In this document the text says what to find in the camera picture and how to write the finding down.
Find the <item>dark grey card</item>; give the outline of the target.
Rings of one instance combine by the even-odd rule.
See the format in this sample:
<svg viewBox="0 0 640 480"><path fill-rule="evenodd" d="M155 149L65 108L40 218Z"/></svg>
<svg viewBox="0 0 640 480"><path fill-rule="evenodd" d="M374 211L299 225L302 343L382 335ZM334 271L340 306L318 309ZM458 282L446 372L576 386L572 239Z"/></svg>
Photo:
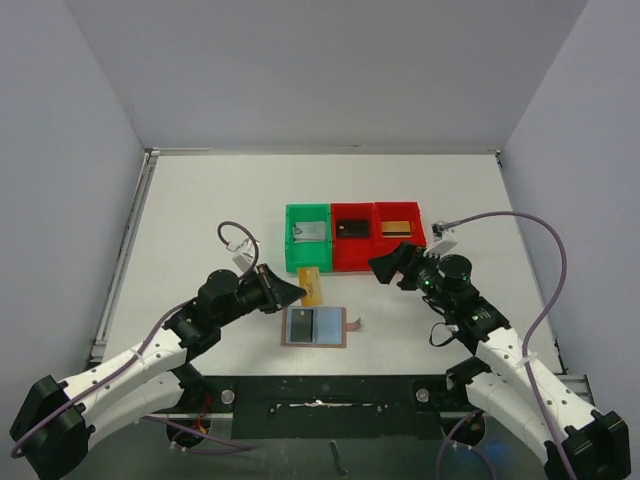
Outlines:
<svg viewBox="0 0 640 480"><path fill-rule="evenodd" d="M367 219L339 219L335 229L337 238L364 239L370 236Z"/></svg>

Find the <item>brown leather card holder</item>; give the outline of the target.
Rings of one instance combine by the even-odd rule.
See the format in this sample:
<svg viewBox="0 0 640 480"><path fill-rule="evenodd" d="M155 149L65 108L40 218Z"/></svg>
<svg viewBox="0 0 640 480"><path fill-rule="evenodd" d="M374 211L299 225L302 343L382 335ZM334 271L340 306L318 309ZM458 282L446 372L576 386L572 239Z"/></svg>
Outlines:
<svg viewBox="0 0 640 480"><path fill-rule="evenodd" d="M289 340L291 312L294 309L312 309L314 311L314 334L311 343L292 343ZM345 307L289 307L284 313L281 329L281 345L284 347L304 348L345 348L347 334L359 331L362 320L349 321Z"/></svg>

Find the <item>black VIP card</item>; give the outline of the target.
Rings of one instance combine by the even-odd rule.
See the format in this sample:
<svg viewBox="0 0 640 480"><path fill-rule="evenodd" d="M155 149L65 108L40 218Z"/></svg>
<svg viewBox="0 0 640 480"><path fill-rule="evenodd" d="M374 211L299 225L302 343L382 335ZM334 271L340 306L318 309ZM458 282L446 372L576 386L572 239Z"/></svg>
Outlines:
<svg viewBox="0 0 640 480"><path fill-rule="evenodd" d="M311 343L314 334L314 311L294 309L291 312L289 340L292 343Z"/></svg>

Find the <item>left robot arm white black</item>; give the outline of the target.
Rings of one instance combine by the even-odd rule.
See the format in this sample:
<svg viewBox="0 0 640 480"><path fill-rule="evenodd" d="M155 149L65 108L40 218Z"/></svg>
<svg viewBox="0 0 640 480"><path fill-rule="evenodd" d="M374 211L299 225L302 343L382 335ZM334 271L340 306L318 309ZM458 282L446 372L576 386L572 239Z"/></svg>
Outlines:
<svg viewBox="0 0 640 480"><path fill-rule="evenodd" d="M35 382L10 428L11 457L26 458L41 479L60 479L111 433L159 411L198 407L206 381L191 362L220 341L222 328L255 310L277 313L305 294L265 264L244 278L214 271L141 343L64 380Z"/></svg>

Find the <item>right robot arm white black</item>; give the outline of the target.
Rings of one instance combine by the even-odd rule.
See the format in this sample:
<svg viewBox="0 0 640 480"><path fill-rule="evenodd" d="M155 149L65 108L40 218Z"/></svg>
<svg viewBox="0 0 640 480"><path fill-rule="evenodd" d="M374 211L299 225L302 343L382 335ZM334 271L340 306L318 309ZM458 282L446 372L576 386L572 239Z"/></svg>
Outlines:
<svg viewBox="0 0 640 480"><path fill-rule="evenodd" d="M529 350L506 317L471 282L464 256L440 256L401 243L369 265L382 284L402 276L419 291L471 356L449 368L447 387L489 414L541 461L549 479L626 479L629 429L615 412L601 413Z"/></svg>

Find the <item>green plastic bin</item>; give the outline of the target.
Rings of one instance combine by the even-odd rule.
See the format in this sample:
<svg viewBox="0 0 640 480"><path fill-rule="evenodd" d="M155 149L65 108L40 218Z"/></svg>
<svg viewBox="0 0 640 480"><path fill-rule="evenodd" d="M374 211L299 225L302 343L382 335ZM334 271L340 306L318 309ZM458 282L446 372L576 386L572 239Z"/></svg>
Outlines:
<svg viewBox="0 0 640 480"><path fill-rule="evenodd" d="M309 223L321 227L323 234L313 240L301 240L296 230ZM287 204L285 209L286 271L296 273L302 267L317 267L320 272L333 270L333 243L329 204Z"/></svg>

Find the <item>gold VIP card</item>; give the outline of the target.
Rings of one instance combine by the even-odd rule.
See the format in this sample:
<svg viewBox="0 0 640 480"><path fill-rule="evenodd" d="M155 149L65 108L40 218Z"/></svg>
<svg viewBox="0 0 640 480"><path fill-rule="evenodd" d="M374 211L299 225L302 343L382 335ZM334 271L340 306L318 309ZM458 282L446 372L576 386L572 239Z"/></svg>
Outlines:
<svg viewBox="0 0 640 480"><path fill-rule="evenodd" d="M299 286L305 291L300 300L302 307L318 307L324 303L319 268L301 267L298 269Z"/></svg>

